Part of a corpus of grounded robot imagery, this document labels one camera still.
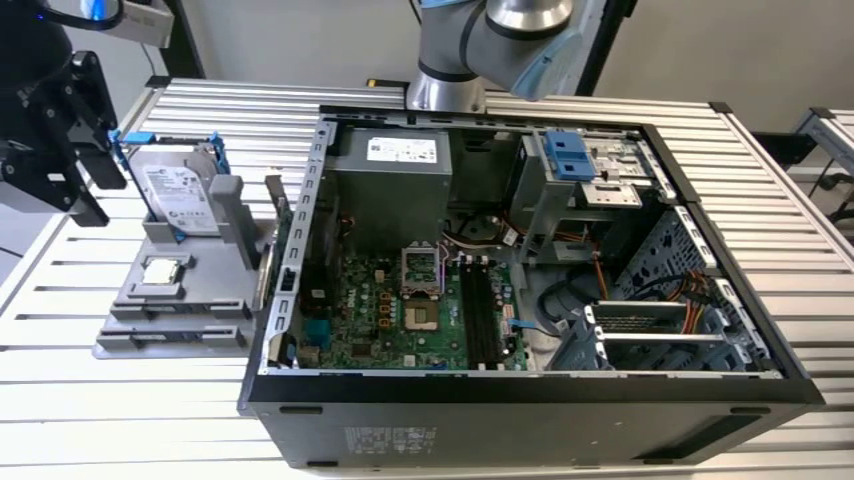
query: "aluminum work table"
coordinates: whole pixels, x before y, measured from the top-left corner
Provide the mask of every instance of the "aluminum work table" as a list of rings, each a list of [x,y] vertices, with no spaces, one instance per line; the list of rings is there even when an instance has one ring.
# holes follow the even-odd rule
[[[125,131],[225,138],[244,201],[272,215],[264,175],[295,196],[319,104],[400,108],[397,89],[173,80]],[[245,359],[94,360],[89,347],[142,238],[136,190],[94,190],[112,218],[56,216],[0,288],[0,471],[12,478],[854,478],[854,251],[731,114],[703,103],[491,93],[492,114],[652,123],[702,197],[827,406],[696,467],[291,470],[235,400]]]

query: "hard drive label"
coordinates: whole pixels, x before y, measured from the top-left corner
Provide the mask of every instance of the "hard drive label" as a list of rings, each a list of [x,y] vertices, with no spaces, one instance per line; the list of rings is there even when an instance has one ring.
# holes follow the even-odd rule
[[[162,165],[146,165],[142,171],[169,225],[188,235],[217,233],[199,175],[187,167]]]

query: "sticker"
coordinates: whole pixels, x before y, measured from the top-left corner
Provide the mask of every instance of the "sticker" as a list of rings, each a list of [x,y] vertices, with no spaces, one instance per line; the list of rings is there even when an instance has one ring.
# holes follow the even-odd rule
[[[353,455],[425,455],[436,443],[436,427],[344,427]]]
[[[516,238],[519,238],[519,232],[513,228],[508,228],[501,241],[508,247],[512,247],[516,244]]]
[[[368,160],[375,162],[436,163],[436,141],[415,138],[373,137],[368,141]]]
[[[219,233],[199,175],[187,167],[145,165],[153,200],[165,221],[188,235]]]

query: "case label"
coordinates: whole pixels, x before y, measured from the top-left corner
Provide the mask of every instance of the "case label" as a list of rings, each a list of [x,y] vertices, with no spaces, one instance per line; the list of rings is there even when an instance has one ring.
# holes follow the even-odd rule
[[[436,427],[344,427],[347,449],[355,455],[432,453]]]
[[[367,158],[375,162],[436,163],[436,141],[373,137],[368,141]]]

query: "expansion slot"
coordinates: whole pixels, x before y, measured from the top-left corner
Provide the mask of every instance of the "expansion slot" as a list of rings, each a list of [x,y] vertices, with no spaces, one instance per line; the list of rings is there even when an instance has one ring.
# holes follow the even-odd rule
[[[463,324],[468,368],[493,370],[501,361],[497,328],[492,310],[493,299],[489,286],[488,263],[460,263],[459,280],[461,289]]]

